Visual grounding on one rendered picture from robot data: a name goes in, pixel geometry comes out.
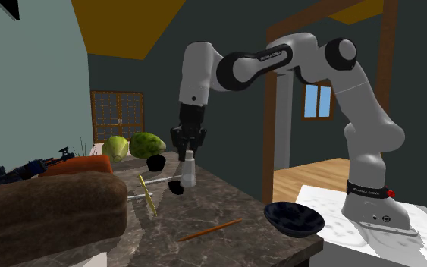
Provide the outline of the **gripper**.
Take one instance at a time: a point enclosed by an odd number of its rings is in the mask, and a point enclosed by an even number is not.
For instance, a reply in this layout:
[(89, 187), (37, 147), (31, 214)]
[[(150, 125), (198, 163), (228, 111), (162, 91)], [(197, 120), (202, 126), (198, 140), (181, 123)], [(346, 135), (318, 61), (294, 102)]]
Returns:
[(170, 129), (173, 146), (177, 148), (178, 160), (185, 161), (187, 146), (194, 152), (203, 144), (207, 130), (202, 128), (205, 107), (181, 104), (179, 125)]

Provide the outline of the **clear bottle with white cap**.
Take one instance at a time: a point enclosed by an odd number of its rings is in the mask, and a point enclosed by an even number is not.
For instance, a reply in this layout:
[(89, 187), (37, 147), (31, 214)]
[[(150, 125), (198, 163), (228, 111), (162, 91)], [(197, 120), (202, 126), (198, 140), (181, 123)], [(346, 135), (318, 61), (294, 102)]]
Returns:
[(187, 150), (184, 163), (181, 170), (181, 186), (185, 188), (194, 187), (196, 185), (196, 164), (194, 152)]

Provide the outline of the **black round cup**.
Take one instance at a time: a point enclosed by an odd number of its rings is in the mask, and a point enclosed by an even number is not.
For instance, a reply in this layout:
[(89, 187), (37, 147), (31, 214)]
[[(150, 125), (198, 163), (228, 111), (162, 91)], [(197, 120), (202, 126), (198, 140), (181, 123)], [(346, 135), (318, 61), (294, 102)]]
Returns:
[(147, 167), (151, 172), (162, 171), (165, 167), (166, 158), (163, 155), (152, 155), (146, 160)]

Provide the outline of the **dark green cabbage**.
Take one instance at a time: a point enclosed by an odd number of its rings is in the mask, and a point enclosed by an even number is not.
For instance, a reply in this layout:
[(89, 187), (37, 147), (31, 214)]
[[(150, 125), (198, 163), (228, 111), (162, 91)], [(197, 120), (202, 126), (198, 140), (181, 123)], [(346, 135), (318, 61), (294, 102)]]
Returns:
[(135, 133), (129, 142), (130, 154), (139, 159), (147, 159), (166, 150), (163, 140), (152, 133)]

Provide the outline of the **yellow flat stick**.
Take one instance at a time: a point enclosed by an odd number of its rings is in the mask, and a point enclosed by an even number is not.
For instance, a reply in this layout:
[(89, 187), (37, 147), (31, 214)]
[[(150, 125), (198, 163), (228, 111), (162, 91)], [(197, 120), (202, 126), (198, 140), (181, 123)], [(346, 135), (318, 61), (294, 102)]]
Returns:
[(146, 187), (146, 184), (145, 184), (145, 182), (144, 182), (144, 180), (143, 180), (142, 175), (141, 175), (141, 174), (138, 174), (138, 176), (137, 176), (137, 177), (139, 178), (140, 185), (141, 185), (141, 186), (142, 186), (142, 188), (144, 189), (146, 201), (147, 201), (147, 203), (149, 204), (149, 207), (150, 207), (150, 209), (152, 210), (153, 215), (154, 215), (154, 216), (157, 216), (157, 211), (156, 211), (156, 209), (155, 209), (155, 205), (154, 205), (154, 203), (153, 203), (153, 201), (152, 201), (152, 197), (149, 195), (149, 191), (148, 191), (148, 189), (147, 189), (147, 187)]

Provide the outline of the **light green cabbage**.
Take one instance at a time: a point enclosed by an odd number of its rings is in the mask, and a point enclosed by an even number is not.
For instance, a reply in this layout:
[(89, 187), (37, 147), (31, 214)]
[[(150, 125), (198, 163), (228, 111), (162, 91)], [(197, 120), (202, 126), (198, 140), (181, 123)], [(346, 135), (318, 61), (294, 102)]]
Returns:
[(102, 154), (107, 155), (111, 163), (118, 163), (124, 159), (129, 150), (129, 143), (121, 136), (109, 137), (102, 145)]

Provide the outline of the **wooden lattice door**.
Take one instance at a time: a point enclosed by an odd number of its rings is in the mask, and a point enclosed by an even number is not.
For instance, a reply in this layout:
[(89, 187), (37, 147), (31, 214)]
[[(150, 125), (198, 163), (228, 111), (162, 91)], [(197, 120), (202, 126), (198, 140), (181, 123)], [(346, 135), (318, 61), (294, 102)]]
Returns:
[(112, 136), (130, 140), (145, 130), (143, 93), (91, 90), (90, 103), (94, 143)]

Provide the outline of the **orange pencil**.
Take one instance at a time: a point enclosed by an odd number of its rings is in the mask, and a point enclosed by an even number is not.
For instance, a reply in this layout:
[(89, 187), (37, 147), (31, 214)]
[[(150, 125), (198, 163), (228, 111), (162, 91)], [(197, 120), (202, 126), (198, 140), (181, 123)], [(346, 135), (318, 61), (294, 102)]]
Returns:
[(183, 241), (186, 241), (186, 240), (191, 240), (191, 239), (193, 239), (195, 237), (200, 237), (200, 236), (203, 236), (205, 234), (211, 233), (213, 231), (218, 231), (218, 230), (221, 230), (222, 228), (226, 228), (226, 227), (229, 227), (229, 226), (241, 223), (242, 221), (243, 221), (242, 218), (239, 218), (239, 219), (233, 220), (233, 221), (229, 221), (227, 223), (224, 223), (224, 224), (221, 224), (221, 225), (217, 225), (215, 227), (208, 228), (208, 229), (196, 232), (194, 234), (190, 234), (190, 235), (188, 235), (186, 237), (182, 237), (179, 240), (177, 240), (177, 242), (183, 242)]

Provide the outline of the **orange loaf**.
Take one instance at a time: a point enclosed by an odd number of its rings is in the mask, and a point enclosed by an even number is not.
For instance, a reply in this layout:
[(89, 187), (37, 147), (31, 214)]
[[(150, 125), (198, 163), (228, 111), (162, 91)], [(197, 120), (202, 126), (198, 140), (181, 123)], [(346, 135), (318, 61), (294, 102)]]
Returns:
[(39, 177), (61, 174), (77, 174), (86, 171), (97, 171), (112, 174), (110, 159), (107, 155), (80, 156), (48, 167)]

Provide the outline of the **dark blue bowl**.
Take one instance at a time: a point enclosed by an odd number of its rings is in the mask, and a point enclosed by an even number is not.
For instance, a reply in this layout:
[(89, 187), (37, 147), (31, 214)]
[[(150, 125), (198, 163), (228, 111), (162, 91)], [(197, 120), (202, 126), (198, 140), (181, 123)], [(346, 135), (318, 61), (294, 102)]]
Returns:
[(317, 211), (298, 203), (269, 203), (264, 207), (264, 216), (282, 234), (294, 238), (316, 234), (325, 226)]

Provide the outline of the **wooden framed window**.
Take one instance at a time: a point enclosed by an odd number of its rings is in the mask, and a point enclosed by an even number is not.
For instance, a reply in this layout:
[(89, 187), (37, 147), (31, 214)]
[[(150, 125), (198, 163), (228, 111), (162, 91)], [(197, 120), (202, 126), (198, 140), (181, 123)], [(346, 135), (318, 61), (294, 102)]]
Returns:
[(332, 121), (335, 97), (329, 81), (303, 85), (302, 121)]

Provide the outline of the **brown bread loaf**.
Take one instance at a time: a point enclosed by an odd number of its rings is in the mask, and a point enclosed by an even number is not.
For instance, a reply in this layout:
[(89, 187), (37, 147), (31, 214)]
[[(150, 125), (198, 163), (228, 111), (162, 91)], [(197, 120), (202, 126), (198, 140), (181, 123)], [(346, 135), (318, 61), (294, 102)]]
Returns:
[(0, 267), (121, 236), (127, 187), (95, 171), (0, 185)]

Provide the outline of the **blue and black toy gun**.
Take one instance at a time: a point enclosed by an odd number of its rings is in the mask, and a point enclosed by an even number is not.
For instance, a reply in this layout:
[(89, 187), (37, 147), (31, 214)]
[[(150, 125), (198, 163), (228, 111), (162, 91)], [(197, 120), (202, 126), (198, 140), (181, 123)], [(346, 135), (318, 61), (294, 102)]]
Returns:
[(61, 149), (60, 152), (62, 155), (59, 159), (35, 159), (28, 161), (28, 163), (25, 165), (16, 167), (9, 172), (5, 170), (4, 166), (0, 166), (0, 185), (31, 179), (35, 175), (46, 172), (49, 167), (57, 165), (61, 162), (66, 162), (67, 160), (75, 157), (75, 154), (68, 152), (67, 147)]

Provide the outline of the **wooden door frame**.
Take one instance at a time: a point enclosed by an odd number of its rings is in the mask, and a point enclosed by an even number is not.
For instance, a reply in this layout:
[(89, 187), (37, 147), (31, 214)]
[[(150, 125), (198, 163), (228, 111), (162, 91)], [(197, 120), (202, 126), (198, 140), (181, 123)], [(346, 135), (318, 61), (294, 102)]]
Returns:
[[(343, 11), (365, 0), (320, 0), (298, 11), (266, 30), (266, 42), (270, 43), (282, 36), (315, 23), (325, 17)], [(378, 68), (375, 97), (385, 112), (389, 106), (391, 72), (394, 58), (394, 41), (397, 26), (398, 0), (383, 0), (381, 32), (378, 50)], [(261, 202), (273, 200), (273, 167), (275, 159), (275, 112), (276, 112), (277, 74), (265, 75), (265, 95), (262, 138), (262, 195)]]

